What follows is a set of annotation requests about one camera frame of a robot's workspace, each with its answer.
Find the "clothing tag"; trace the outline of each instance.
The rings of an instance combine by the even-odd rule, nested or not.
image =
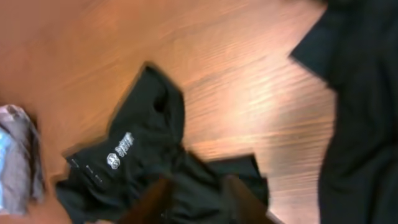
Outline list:
[[[131,136],[130,132],[127,132],[121,141],[119,141],[119,145],[114,149],[116,153],[111,152],[106,157],[106,162],[112,169],[118,169],[120,166],[120,158],[127,155],[129,148],[132,146],[134,142],[134,138]]]

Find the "dark object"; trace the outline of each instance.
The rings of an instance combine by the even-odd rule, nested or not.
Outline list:
[[[172,203],[174,190],[171,180],[161,178],[141,197],[133,208],[127,212],[119,224],[160,224],[162,211]],[[225,198],[236,215],[236,224],[277,224],[281,223],[265,215],[267,207],[261,203],[236,176],[229,175],[223,179]]]
[[[116,221],[161,177],[174,185],[166,223],[229,223],[231,207],[222,178],[239,177],[268,204],[268,188],[254,156],[202,163],[181,146],[181,92],[153,68],[145,68],[113,120],[108,138],[67,157],[70,174],[57,183],[61,204],[73,223]]]
[[[321,223],[398,223],[398,1],[331,6],[292,52],[337,93]]]

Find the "wooden table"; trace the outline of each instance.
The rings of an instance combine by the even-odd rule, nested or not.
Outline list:
[[[317,177],[334,96],[288,58],[324,11],[310,0],[0,2],[0,100],[36,117],[48,194],[25,218],[69,223],[54,196],[62,153],[106,133],[140,66],[185,94],[184,143],[203,159],[256,153],[271,211],[318,223]]]

